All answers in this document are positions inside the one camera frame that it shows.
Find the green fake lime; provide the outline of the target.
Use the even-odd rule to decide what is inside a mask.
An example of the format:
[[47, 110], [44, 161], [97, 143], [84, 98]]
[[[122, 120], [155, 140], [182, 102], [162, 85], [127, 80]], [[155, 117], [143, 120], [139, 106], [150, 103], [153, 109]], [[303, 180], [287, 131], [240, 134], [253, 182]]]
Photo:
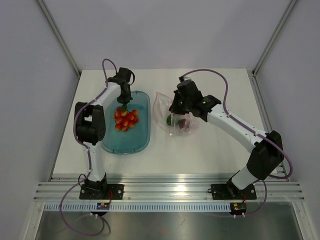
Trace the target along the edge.
[[174, 114], [170, 114], [166, 119], [166, 124], [170, 127], [173, 127], [176, 125], [176, 118]]

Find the clear pink zip top bag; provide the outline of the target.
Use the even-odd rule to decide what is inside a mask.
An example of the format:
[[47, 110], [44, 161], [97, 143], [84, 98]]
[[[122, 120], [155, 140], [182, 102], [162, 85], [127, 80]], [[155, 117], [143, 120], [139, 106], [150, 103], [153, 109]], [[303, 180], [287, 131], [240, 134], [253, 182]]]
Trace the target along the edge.
[[199, 121], [191, 114], [171, 113], [169, 108], [173, 100], [157, 92], [152, 107], [152, 116], [155, 123], [171, 137], [190, 136], [200, 128]]

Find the dark purple fake plum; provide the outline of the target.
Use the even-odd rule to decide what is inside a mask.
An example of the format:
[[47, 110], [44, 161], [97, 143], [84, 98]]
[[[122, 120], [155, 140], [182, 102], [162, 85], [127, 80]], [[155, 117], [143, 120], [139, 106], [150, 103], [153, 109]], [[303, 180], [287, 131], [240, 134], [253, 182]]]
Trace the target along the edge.
[[186, 118], [183, 118], [183, 119], [180, 119], [178, 121], [178, 126], [181, 130], [187, 130], [190, 128], [190, 120], [189, 119], [186, 119]]

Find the red strawberry bunch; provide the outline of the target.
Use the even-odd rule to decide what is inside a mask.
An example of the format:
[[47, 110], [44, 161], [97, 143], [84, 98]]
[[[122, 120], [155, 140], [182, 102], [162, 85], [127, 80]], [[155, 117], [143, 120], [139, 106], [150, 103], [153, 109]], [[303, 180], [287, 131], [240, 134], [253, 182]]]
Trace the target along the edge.
[[140, 120], [139, 111], [137, 109], [129, 111], [124, 106], [116, 108], [113, 118], [115, 122], [115, 130], [122, 132], [127, 132], [129, 129], [133, 129]]

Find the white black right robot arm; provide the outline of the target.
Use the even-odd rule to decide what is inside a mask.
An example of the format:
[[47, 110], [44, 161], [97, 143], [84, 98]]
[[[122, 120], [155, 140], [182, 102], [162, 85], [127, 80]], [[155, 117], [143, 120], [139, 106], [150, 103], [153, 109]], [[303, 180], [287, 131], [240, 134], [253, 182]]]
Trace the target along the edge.
[[191, 79], [180, 79], [169, 111], [176, 115], [192, 114], [218, 127], [249, 153], [246, 165], [226, 183], [211, 186], [214, 200], [256, 199], [254, 183], [263, 181], [284, 160], [281, 135], [250, 126], [227, 110], [225, 103], [213, 95], [204, 96]]

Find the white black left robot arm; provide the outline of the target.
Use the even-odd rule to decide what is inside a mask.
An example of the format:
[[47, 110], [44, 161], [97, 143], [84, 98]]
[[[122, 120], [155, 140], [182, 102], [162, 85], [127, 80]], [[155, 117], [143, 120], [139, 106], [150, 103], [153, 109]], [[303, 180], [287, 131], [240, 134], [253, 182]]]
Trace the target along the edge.
[[134, 73], [121, 67], [115, 76], [106, 79], [102, 91], [89, 102], [77, 102], [74, 108], [73, 135], [82, 145], [88, 160], [88, 172], [78, 180], [81, 200], [122, 200], [124, 185], [108, 183], [102, 162], [102, 140], [106, 134], [105, 109], [114, 101], [122, 105], [131, 100], [130, 80]]

